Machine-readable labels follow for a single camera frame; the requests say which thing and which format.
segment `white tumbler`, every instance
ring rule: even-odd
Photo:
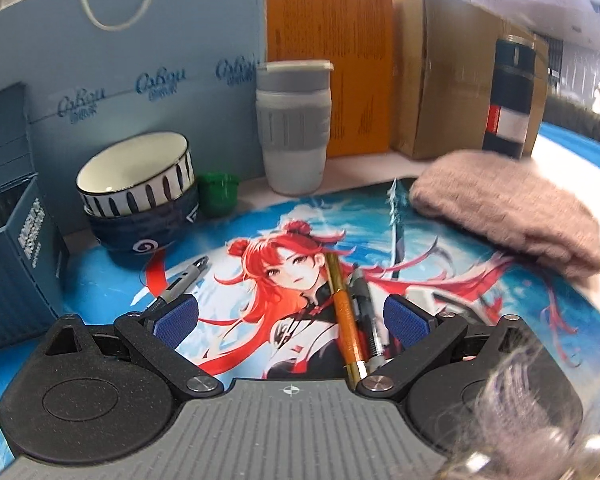
[[[331,127],[331,71],[326,60],[258,67],[256,111],[267,181],[297,196],[320,187]]]

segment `brown cardboard box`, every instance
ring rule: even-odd
[[[334,65],[329,156],[389,150],[392,12],[392,0],[267,0],[269,61]]]
[[[548,46],[523,27],[463,0],[394,0],[395,114],[392,148],[433,158],[480,149],[498,38],[532,39],[536,78],[526,154],[538,135],[547,93]]]

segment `dark blue thermos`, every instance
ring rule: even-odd
[[[482,149],[520,158],[534,95],[534,44],[518,36],[496,42],[491,104]]]

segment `red label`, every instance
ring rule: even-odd
[[[498,122],[500,121],[500,107],[498,105],[489,105],[489,117],[487,118],[487,131],[490,134],[498,132]]]

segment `pink cloth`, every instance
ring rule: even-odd
[[[410,200],[424,216],[447,218],[568,278],[600,272],[600,226],[589,209],[511,158],[442,156],[411,186]]]

